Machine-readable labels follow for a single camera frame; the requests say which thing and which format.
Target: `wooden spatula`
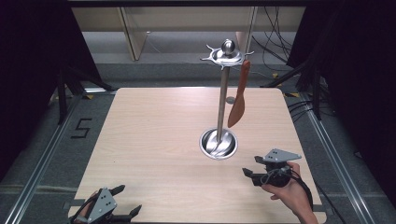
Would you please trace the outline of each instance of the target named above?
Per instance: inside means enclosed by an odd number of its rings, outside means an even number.
[[[241,76],[239,78],[238,90],[236,91],[235,102],[228,117],[228,127],[233,127],[244,115],[245,99],[244,91],[248,82],[248,70],[250,69],[250,61],[244,60],[241,67]]]

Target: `aluminum rail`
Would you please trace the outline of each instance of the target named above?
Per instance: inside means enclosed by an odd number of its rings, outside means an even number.
[[[7,216],[6,224],[17,224],[21,222],[21,219],[29,205],[30,201],[32,201],[33,196],[35,195],[35,190],[40,182],[42,175],[46,172],[48,165],[50,164],[50,159],[52,158],[56,147],[61,141],[64,131],[69,123],[70,117],[73,114],[76,106],[78,105],[81,96],[74,96],[68,111],[69,113],[66,115],[64,122],[58,125],[54,134],[52,135],[49,143],[47,144],[46,149],[43,152],[40,160],[38,161],[32,175],[24,186],[18,200],[14,203],[10,212]]]
[[[306,93],[301,93],[300,95],[302,96],[302,101],[309,100],[309,97],[307,96]],[[322,122],[320,120],[317,120],[312,110],[309,110],[307,113],[332,163],[332,167],[334,168],[334,171],[337,173],[338,178],[340,179],[340,182],[344,187],[344,190],[346,191],[346,195],[349,198],[350,202],[352,203],[352,206],[355,209],[356,214],[358,215],[359,220],[361,221],[361,223],[367,223],[367,224],[375,223],[373,215],[370,213],[366,201],[364,201],[360,191],[356,187],[356,184],[353,182],[351,176],[349,175],[347,168],[345,167],[343,161],[338,155],[338,152],[335,149],[335,146],[332,143],[330,136],[327,134],[326,129],[324,128]]]

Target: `wrist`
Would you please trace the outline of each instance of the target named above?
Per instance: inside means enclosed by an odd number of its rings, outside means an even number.
[[[303,224],[318,224],[317,217],[312,211],[306,211],[300,214],[296,214],[296,216]]]

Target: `gray floor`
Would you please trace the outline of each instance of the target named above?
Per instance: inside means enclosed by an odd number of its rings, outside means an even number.
[[[260,42],[265,43],[265,35],[254,35]],[[293,33],[282,35],[292,43]],[[123,34],[86,33],[84,36],[102,79],[114,87],[219,86],[219,68],[199,59],[207,57],[210,52],[206,44],[219,48],[225,38],[235,39],[233,33],[150,33],[140,60],[132,62]],[[269,48],[279,54],[283,52],[274,45]],[[258,88],[270,82],[273,74],[282,76],[286,72],[276,71],[277,69],[289,69],[268,53],[262,55],[262,49],[254,42],[251,50],[255,53],[249,56],[252,61],[252,73],[247,83],[249,87]],[[238,75],[237,68],[232,69],[230,86],[237,85]],[[291,78],[279,88],[285,93],[295,93],[294,84],[297,79],[298,76]],[[90,83],[84,84],[87,87],[92,86]],[[74,198],[113,98],[113,94],[95,94],[92,99],[69,99],[70,104],[78,103],[66,123],[63,137],[51,155],[45,172],[39,178],[35,194],[24,211],[21,223],[66,223],[66,203],[72,202]],[[288,105],[301,100],[300,97],[285,97]],[[300,107],[290,115],[295,120],[295,128],[313,177],[346,223],[360,223],[353,203],[348,198],[305,110],[305,107]],[[354,155],[354,145],[343,125],[326,103],[321,104],[321,111],[322,124],[376,223],[396,223],[395,208],[371,176],[364,161]],[[57,130],[58,117],[57,100],[53,99],[49,102],[47,114],[40,121],[31,144],[21,153],[0,183],[0,222],[5,222],[10,208],[29,182],[41,155]],[[73,138],[83,134],[83,131],[76,130],[81,119],[91,119],[81,122],[82,127],[89,128],[87,137]],[[327,223],[342,223],[323,193],[320,193],[320,197],[328,212]]]

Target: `black curtain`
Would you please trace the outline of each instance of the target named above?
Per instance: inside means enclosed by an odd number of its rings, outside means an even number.
[[[66,66],[100,80],[66,1],[2,1],[0,179],[29,144]]]
[[[396,207],[394,8],[394,1],[346,1],[336,22],[337,32],[327,40],[318,68],[329,84],[338,117]],[[320,6],[307,9],[290,55],[290,65],[296,66],[308,57],[330,15]],[[302,77],[312,83],[312,75],[302,74]]]

